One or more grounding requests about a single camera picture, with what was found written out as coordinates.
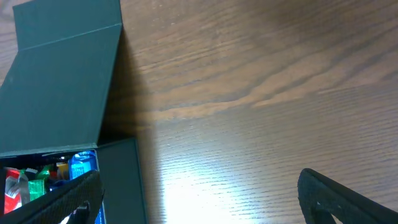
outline box flap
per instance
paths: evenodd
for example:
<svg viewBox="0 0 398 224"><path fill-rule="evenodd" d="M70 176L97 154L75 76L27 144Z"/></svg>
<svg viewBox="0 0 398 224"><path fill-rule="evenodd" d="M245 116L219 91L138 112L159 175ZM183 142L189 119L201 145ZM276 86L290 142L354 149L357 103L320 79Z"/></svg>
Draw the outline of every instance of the box flap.
<svg viewBox="0 0 398 224"><path fill-rule="evenodd" d="M0 156L96 147L119 1L36 0L14 16L19 51L0 88Z"/></svg>

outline dark green box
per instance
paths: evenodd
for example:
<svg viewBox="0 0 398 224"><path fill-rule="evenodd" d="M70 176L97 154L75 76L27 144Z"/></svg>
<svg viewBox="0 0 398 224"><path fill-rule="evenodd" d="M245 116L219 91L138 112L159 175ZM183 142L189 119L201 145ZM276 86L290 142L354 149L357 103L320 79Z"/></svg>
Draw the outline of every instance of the dark green box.
<svg viewBox="0 0 398 224"><path fill-rule="evenodd" d="M135 140L98 144L119 0L34 0L14 17L19 50L0 88L0 158L95 149L106 221L146 223Z"/></svg>

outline box lid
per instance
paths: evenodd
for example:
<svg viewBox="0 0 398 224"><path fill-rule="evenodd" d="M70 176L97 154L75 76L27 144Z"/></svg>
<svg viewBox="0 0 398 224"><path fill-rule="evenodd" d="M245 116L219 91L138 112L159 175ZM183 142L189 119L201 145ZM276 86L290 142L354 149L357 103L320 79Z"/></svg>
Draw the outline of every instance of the box lid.
<svg viewBox="0 0 398 224"><path fill-rule="evenodd" d="M35 0L14 17L19 50L0 88L0 156L96 147L119 0Z"/></svg>

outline wooden table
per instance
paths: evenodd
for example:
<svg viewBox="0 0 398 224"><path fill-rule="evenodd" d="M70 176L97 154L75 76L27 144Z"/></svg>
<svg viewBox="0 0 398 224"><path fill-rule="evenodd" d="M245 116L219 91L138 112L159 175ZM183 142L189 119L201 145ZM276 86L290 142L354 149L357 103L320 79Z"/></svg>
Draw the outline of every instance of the wooden table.
<svg viewBox="0 0 398 224"><path fill-rule="evenodd" d="M139 140L150 223L303 223L305 167L398 210L397 1L121 5L105 123Z"/></svg>

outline blue wrapper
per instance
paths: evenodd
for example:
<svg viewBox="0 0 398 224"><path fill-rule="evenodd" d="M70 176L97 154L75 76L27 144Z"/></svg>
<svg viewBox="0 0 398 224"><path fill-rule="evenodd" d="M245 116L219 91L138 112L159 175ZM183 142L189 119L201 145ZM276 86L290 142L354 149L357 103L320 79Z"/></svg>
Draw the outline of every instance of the blue wrapper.
<svg viewBox="0 0 398 224"><path fill-rule="evenodd" d="M83 151L75 154L69 161L69 176L74 179L90 170L97 170L95 152ZM95 224L105 224L103 207L99 209Z"/></svg>

